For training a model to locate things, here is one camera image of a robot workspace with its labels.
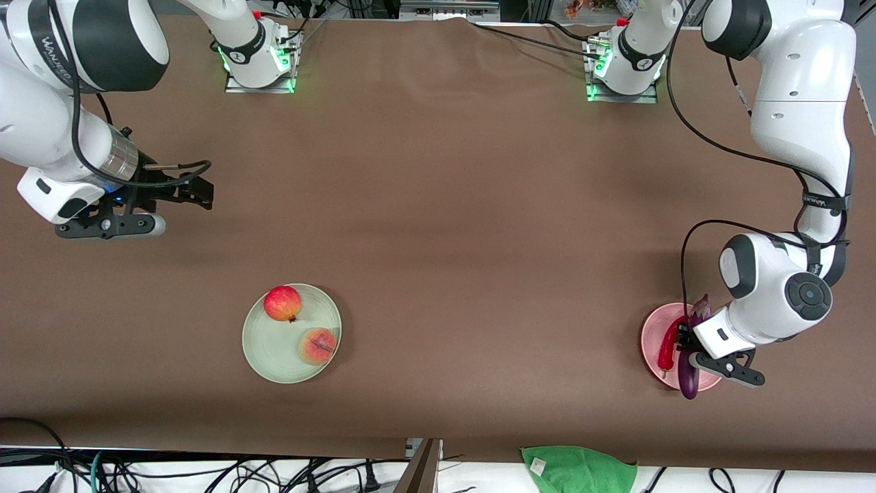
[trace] cloth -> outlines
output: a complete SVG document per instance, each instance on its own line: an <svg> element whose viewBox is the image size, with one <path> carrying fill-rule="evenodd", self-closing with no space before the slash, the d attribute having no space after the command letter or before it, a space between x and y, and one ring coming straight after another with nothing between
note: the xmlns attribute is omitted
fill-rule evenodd
<svg viewBox="0 0 876 493"><path fill-rule="evenodd" d="M584 447L522 448L541 493L630 493L638 466Z"/></svg>

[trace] brown tabletop surface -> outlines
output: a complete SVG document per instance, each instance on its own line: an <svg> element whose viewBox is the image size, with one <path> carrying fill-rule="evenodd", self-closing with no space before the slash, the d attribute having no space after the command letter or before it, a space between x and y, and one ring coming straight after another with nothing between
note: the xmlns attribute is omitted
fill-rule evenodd
<svg viewBox="0 0 876 493"><path fill-rule="evenodd" d="M856 89L833 311L758 351L762 389L721 382L689 402L648 373L641 324L679 300L695 222L790 228L793 174L699 140L663 84L658 104L589 103L580 57L461 19L328 22L285 96L224 94L204 25L161 23L165 78L107 100L159 161L211 159L215 208L160 204L156 239L67 241L18 196L23 170L0 166L4 415L76 446L386 457L435 436L471 460L576 444L646 464L876 470L876 139ZM737 67L753 100L759 67ZM698 32L674 80L695 125L758 152ZM694 237L692 296L729 299L717 256L737 232ZM295 385L241 350L247 311L287 282L325 289L344 325L335 361Z"/></svg>

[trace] red chili pepper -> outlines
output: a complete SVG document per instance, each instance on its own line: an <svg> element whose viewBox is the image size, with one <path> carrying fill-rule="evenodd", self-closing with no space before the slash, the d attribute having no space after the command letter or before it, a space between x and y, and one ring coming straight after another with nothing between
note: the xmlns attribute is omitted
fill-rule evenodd
<svg viewBox="0 0 876 493"><path fill-rule="evenodd" d="M666 372L675 366L675 337L678 335L678 325L685 319L684 315L673 322L666 330L663 336L663 343L660 346L660 356L657 358L657 366L663 370L663 378L666 378Z"/></svg>

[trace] green plate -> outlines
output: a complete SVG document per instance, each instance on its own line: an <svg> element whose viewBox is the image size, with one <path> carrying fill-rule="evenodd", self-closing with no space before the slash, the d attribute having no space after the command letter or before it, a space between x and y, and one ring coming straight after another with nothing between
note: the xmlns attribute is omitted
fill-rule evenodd
<svg viewBox="0 0 876 493"><path fill-rule="evenodd" d="M287 284L301 296L301 312L292 323L278 322L265 313L263 302L267 293L252 305L244 321L244 356L252 369L276 383L298 383L315 377L327 367L309 365L298 355L298 344L304 333L315 327L329 329L341 345L341 313L331 297L310 284Z"/></svg>

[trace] plate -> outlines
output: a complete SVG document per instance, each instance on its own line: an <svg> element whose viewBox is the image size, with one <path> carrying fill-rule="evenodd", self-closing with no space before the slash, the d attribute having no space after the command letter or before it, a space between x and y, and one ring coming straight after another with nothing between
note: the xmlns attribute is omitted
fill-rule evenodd
<svg viewBox="0 0 876 493"><path fill-rule="evenodd" d="M693 310L693 305L688 304L689 310ZM664 304L657 310L651 312L645 324L642 326L642 356L645 357L645 363L651 369L651 373L658 380L665 383L673 389L680 390L678 385L678 358L679 351L675 351L675 365L672 369L666 372L666 377L663 376L663 370L657 366L657 358L660 356L660 346L663 344L663 336L666 335L666 330L673 322L681 315L684 315L681 303ZM721 382L718 375L700 370L699 391L711 389Z"/></svg>
<svg viewBox="0 0 876 493"><path fill-rule="evenodd" d="M244 356L252 369L276 383L298 383L317 376L337 354L341 345L341 313L331 297L310 284L287 284L301 296L301 311L294 322L278 322L265 313L267 293L252 305L244 321ZM329 329L337 339L335 353L324 365L310 365L298 355L305 332L315 327Z"/></svg>

